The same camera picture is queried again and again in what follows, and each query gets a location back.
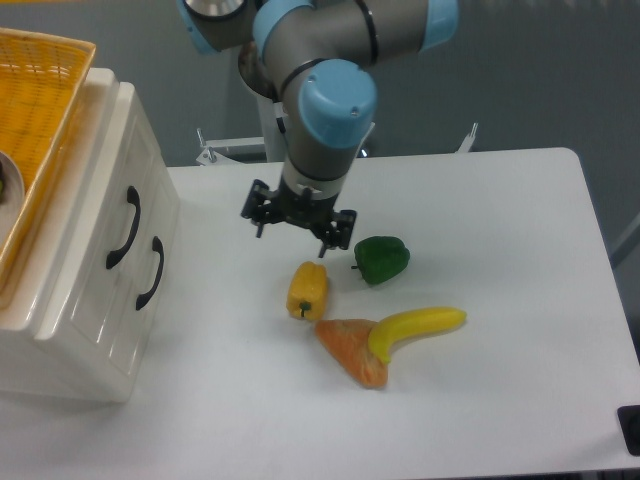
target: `cabinet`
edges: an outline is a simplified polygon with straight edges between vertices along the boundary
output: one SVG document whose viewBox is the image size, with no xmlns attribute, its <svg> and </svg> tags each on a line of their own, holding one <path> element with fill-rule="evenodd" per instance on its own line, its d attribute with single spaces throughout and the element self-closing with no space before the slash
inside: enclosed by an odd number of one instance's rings
<svg viewBox="0 0 640 480">
<path fill-rule="evenodd" d="M 125 401 L 179 200 L 133 85 L 92 69 L 80 102 L 46 221 L 0 311 L 0 388 Z"/>
</svg>

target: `yellow basket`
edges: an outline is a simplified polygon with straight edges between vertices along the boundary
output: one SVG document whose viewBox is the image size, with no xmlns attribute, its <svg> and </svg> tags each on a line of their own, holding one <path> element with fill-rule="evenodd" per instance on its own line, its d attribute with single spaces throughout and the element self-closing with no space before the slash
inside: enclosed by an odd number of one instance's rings
<svg viewBox="0 0 640 480">
<path fill-rule="evenodd" d="M 27 235 L 53 189 L 55 157 L 95 49 L 88 42 L 0 28 L 0 151 L 16 162 L 26 190 L 0 249 L 0 290 L 20 250 L 28 250 Z"/>
</svg>

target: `black handle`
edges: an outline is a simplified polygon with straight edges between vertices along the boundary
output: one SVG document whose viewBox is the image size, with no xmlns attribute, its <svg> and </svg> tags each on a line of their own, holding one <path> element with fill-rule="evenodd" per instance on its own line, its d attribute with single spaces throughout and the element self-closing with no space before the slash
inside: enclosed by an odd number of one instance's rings
<svg viewBox="0 0 640 480">
<path fill-rule="evenodd" d="M 136 213 L 133 216 L 133 223 L 131 224 L 131 230 L 129 230 L 129 238 L 125 244 L 118 250 L 111 250 L 107 255 L 107 270 L 111 270 L 117 264 L 119 264 L 124 256 L 127 254 L 133 241 L 138 233 L 138 227 L 140 226 L 140 195 L 135 187 L 130 186 L 127 189 L 127 202 L 136 207 Z"/>
<path fill-rule="evenodd" d="M 144 306 L 149 303 L 151 297 L 153 297 L 153 295 L 156 293 L 158 285 L 160 285 L 160 279 L 162 278 L 162 270 L 164 269 L 164 247 L 162 246 L 162 242 L 158 237 L 153 237 L 153 242 L 151 242 L 151 249 L 160 255 L 160 264 L 158 265 L 156 279 L 153 281 L 153 287 L 151 287 L 151 290 L 149 290 L 147 293 L 138 295 L 138 299 L 136 300 L 136 310 L 144 308 Z"/>
</svg>

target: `gray wall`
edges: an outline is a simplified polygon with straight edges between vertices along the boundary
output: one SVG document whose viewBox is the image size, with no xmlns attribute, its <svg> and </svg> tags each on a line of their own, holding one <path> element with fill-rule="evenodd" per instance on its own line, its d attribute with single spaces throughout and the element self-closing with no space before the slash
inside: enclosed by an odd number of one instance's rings
<svg viewBox="0 0 640 480">
<path fill-rule="evenodd" d="M 572 148 L 612 242 L 640 211 L 640 2 L 461 5 L 450 44 L 371 70 L 380 91 L 373 153 L 451 152 L 475 121 L 482 150 Z M 137 87 L 168 165 L 193 164 L 196 127 L 208 139 L 260 135 L 237 51 L 198 56 L 173 0 L 0 5 L 0 25 L 95 42 L 96 66 Z M 632 319 L 638 272 L 640 252 L 617 272 Z"/>
</svg>

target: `yellow toy banana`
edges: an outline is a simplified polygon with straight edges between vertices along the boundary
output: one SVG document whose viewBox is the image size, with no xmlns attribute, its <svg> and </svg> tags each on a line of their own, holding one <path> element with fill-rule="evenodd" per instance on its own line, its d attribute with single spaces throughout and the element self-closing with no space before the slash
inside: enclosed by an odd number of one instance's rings
<svg viewBox="0 0 640 480">
<path fill-rule="evenodd" d="M 367 340 L 369 351 L 381 362 L 389 363 L 391 345 L 405 338 L 439 333 L 456 328 L 467 314 L 452 307 L 432 307 L 391 315 L 377 323 Z"/>
</svg>

